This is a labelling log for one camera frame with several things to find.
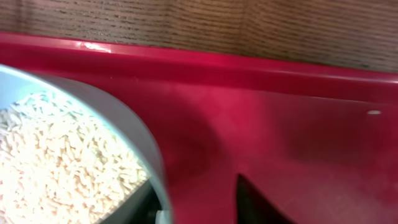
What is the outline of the light blue rice bowl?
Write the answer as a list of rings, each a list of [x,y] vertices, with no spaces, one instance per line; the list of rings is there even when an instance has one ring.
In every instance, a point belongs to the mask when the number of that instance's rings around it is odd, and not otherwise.
[[[155,138],[140,117],[122,101],[97,87],[1,65],[1,106],[43,90],[58,93],[98,117],[131,148],[151,174],[150,179],[104,222],[130,223],[144,200],[155,192],[161,205],[155,214],[155,222],[172,224],[174,215],[166,188],[163,158]]]

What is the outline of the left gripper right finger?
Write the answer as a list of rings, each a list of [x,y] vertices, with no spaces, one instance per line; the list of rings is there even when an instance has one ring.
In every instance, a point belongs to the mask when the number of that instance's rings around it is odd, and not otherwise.
[[[236,186],[238,224],[294,224],[275,208],[247,179],[239,174]]]

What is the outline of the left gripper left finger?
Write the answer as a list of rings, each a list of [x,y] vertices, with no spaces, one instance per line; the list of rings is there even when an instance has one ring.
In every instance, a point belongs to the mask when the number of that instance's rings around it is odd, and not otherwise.
[[[161,208],[151,183],[146,181],[99,224],[155,224],[156,213]]]

